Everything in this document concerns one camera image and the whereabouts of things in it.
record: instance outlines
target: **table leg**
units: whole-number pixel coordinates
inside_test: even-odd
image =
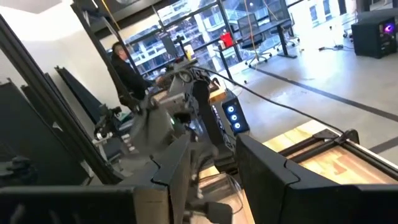
[[[297,58],[297,55],[289,55],[286,49],[286,41],[283,30],[280,25],[277,26],[280,44],[282,45],[283,53],[279,53],[278,56],[287,57],[287,58]]]
[[[228,64],[226,63],[226,60],[225,60],[225,57],[224,57],[224,54],[223,54],[223,50],[221,49],[221,47],[218,47],[218,49],[220,50],[221,61],[223,62],[223,65],[224,65],[225,71],[226,71],[226,73],[228,75],[228,78],[233,80],[231,72],[229,71],[229,68],[228,68]]]

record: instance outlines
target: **computer tower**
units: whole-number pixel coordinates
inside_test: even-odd
[[[234,134],[250,130],[238,97],[232,91],[227,90],[227,99],[224,100],[222,107]]]
[[[363,19],[351,25],[356,55],[382,58],[397,52],[394,17]]]

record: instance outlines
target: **person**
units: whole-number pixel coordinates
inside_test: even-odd
[[[128,58],[127,54],[119,42],[113,44],[112,51],[111,63],[123,85],[134,98],[137,100],[143,100],[146,95],[145,91],[152,86],[152,83],[145,80],[140,74],[136,73],[130,64],[126,62]],[[122,105],[124,105],[123,99],[120,98],[122,94],[120,90],[117,91],[119,99],[121,100]]]

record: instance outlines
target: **ceiling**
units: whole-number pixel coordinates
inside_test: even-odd
[[[39,14],[61,2],[62,0],[0,0],[0,6]]]

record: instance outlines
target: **gray floor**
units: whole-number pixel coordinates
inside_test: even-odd
[[[357,57],[353,51],[319,52],[317,47],[306,48],[296,59],[273,57],[268,63],[255,66],[261,70],[318,88],[364,105],[398,114],[398,54],[382,59]],[[326,121],[342,130],[354,128],[361,144],[374,147],[398,136],[398,123],[354,106],[333,100],[299,86],[283,82],[253,69],[234,74],[247,80],[250,89],[279,103],[286,104]],[[300,114],[275,106],[252,94],[239,94],[246,118],[251,126],[250,135],[260,142],[282,134],[309,121]],[[380,155],[398,164],[398,147]]]

